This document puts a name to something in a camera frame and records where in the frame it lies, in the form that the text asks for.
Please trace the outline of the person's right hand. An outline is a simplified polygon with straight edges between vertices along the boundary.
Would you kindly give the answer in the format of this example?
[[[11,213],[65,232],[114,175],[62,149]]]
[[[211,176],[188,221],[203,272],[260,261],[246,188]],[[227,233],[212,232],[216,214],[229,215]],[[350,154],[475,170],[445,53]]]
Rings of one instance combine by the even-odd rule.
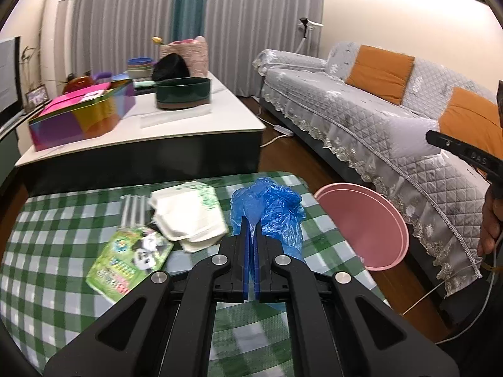
[[[495,251],[502,233],[502,189],[496,184],[487,189],[482,217],[477,253],[485,260]]]

